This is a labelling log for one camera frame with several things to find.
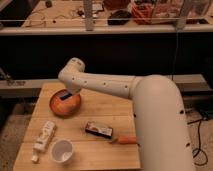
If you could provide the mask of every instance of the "black dot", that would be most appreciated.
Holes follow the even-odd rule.
[[[186,144],[186,147],[189,147],[189,146],[190,146],[190,143],[187,143],[187,144]]]
[[[184,110],[181,110],[181,111],[180,111],[180,114],[184,114]]]

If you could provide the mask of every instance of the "red object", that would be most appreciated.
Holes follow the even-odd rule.
[[[134,3],[132,6],[132,16],[137,24],[150,24],[152,18],[152,9],[149,5],[145,5],[144,9],[140,9]]]
[[[71,95],[66,89],[56,92],[50,99],[50,109],[60,117],[68,117],[76,113],[81,105],[80,94]]]

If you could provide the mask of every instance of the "package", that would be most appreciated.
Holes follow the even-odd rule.
[[[85,132],[111,139],[113,129],[103,123],[89,121],[85,127]]]
[[[189,8],[188,20],[199,20],[205,16],[211,5],[211,0],[187,2],[187,0],[133,0],[132,16],[138,24],[172,23],[179,19],[185,7]]]

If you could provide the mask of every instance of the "wooden table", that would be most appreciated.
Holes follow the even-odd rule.
[[[116,170],[138,169],[140,167],[138,146],[136,144],[110,144],[109,140],[84,132],[88,121],[97,121],[113,127],[114,137],[118,135],[135,136],[134,118],[131,101],[82,90],[82,104],[75,116],[61,119],[49,109],[50,97],[63,89],[61,83],[45,83],[20,151],[16,158],[14,171],[58,171],[58,170]],[[32,148],[46,121],[53,121],[57,130],[46,153],[40,154],[38,164],[31,162]],[[50,151],[53,143],[69,139],[74,145],[72,161],[67,166],[54,163]]]

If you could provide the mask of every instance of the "cable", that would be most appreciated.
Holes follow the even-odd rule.
[[[175,74],[175,67],[176,67],[176,61],[178,56],[178,49],[179,49],[179,35],[178,30],[176,29],[176,48],[175,48],[175,54],[172,62],[172,80],[174,80],[174,74]]]
[[[193,154],[193,158],[196,158],[200,154],[200,152],[201,152],[205,156],[205,160],[204,160],[203,163],[196,163],[195,162],[195,165],[197,165],[197,166],[204,166],[204,165],[206,165],[208,163],[208,155],[201,148],[202,142],[201,142],[201,136],[200,136],[200,128],[201,128],[201,123],[202,123],[203,120],[204,120],[204,118],[202,117],[201,119],[198,119],[198,120],[191,121],[191,122],[187,123],[188,125],[190,125],[190,124],[199,122],[198,128],[197,128],[197,133],[198,133],[198,147],[192,150],[192,154]]]

